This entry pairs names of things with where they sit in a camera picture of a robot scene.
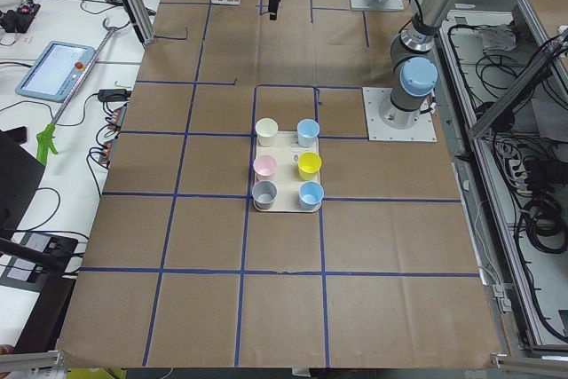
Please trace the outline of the pink plastic cup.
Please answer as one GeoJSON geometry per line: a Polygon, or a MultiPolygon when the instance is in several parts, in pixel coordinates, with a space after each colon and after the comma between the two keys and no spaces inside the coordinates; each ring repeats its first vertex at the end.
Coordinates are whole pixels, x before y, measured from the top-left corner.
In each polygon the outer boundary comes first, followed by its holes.
{"type": "Polygon", "coordinates": [[[257,182],[273,181],[278,168],[278,163],[271,155],[259,155],[253,161],[253,170],[257,182]]]}

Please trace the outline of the grey plastic cup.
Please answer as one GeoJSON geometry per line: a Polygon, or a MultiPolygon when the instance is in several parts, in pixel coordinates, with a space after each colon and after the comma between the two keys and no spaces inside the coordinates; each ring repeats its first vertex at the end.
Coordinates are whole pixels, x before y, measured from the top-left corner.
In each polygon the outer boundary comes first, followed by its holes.
{"type": "Polygon", "coordinates": [[[264,180],[255,183],[251,193],[255,207],[259,210],[268,210],[277,198],[278,188],[272,181],[264,180]]]}

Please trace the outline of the yellow plastic cup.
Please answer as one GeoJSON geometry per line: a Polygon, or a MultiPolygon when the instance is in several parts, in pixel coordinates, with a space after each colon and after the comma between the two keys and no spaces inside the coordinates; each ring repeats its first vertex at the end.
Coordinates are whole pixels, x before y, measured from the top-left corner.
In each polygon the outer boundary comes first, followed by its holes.
{"type": "Polygon", "coordinates": [[[298,173],[300,178],[304,181],[315,179],[320,172],[321,166],[322,160],[316,153],[306,152],[301,154],[298,158],[298,173]]]}

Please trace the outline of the black power adapter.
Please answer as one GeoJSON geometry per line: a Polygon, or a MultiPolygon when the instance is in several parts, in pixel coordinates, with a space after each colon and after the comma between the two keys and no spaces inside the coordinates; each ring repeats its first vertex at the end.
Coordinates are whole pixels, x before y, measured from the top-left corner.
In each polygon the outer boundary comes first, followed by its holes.
{"type": "Polygon", "coordinates": [[[118,89],[102,89],[98,91],[97,97],[99,102],[121,102],[127,101],[130,98],[131,91],[118,88],[118,89]]]}

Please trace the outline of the white plastic cup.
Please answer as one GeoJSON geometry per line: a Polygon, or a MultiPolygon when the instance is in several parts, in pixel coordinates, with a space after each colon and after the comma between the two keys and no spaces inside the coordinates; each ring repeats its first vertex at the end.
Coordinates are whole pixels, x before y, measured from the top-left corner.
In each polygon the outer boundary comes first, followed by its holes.
{"type": "Polygon", "coordinates": [[[261,118],[256,122],[255,132],[257,143],[260,146],[273,146],[279,131],[279,125],[269,117],[261,118]]]}

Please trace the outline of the blue teach pendant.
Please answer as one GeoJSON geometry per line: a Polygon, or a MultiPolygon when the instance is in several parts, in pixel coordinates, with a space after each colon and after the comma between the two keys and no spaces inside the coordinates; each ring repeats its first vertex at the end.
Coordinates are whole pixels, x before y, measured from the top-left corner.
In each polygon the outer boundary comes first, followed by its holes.
{"type": "Polygon", "coordinates": [[[51,41],[15,92],[33,99],[63,102],[94,54],[91,46],[51,41]]]}

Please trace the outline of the cream serving tray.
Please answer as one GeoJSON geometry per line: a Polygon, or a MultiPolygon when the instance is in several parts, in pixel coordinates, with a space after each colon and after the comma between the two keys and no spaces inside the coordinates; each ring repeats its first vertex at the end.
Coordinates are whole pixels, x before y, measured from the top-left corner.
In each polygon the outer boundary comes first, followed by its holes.
{"type": "MultiPolygon", "coordinates": [[[[319,210],[304,211],[299,203],[299,188],[307,181],[300,178],[297,163],[299,156],[306,152],[320,155],[319,142],[317,141],[314,146],[309,148],[302,147],[298,144],[295,131],[279,131],[273,146],[264,147],[258,143],[256,144],[255,159],[259,155],[267,154],[274,157],[278,163],[278,168],[272,181],[278,188],[277,198],[270,209],[260,211],[270,213],[312,213],[319,210]]],[[[315,179],[308,181],[320,183],[320,171],[315,179]]]]}

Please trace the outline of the light blue cup front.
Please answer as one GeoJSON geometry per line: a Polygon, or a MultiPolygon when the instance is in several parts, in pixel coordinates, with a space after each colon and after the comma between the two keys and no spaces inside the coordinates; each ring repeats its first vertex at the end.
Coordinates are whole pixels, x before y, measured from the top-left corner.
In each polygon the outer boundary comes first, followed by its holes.
{"type": "Polygon", "coordinates": [[[304,182],[299,188],[298,197],[302,210],[317,210],[324,198],[323,186],[315,181],[304,182]]]}

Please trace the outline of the light blue cup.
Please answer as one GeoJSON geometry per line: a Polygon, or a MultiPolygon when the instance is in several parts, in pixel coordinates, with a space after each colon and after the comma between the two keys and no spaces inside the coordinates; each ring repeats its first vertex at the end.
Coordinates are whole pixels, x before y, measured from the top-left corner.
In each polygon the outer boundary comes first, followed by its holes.
{"type": "Polygon", "coordinates": [[[320,125],[313,119],[303,119],[296,126],[298,144],[309,148],[315,145],[320,134],[320,125]]]}
{"type": "Polygon", "coordinates": [[[302,210],[317,210],[324,198],[323,186],[315,181],[304,182],[299,188],[298,197],[302,210]]]}

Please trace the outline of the green reacher grabber tool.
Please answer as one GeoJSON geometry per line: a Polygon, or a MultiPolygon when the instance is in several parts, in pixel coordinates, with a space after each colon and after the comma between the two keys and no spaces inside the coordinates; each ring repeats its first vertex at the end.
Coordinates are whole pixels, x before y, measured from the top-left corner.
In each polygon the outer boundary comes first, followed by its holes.
{"type": "Polygon", "coordinates": [[[45,127],[45,129],[39,132],[36,135],[37,140],[37,152],[36,152],[36,159],[43,165],[47,165],[48,161],[48,154],[52,152],[57,154],[58,151],[55,148],[53,143],[53,134],[56,128],[56,125],[60,119],[60,117],[65,112],[67,106],[70,104],[71,100],[74,98],[75,94],[79,91],[83,82],[86,80],[89,72],[91,71],[92,67],[94,66],[95,62],[97,61],[99,54],[102,52],[103,48],[107,44],[108,40],[111,36],[117,32],[118,30],[122,29],[123,27],[116,27],[111,26],[108,24],[109,18],[104,18],[102,22],[103,28],[106,30],[106,35],[100,42],[97,49],[94,51],[92,58],[86,63],[81,73],[75,79],[73,86],[71,87],[70,92],[65,97],[63,103],[61,104],[60,108],[57,110],[53,118],[51,119],[50,123],[45,127]]]}

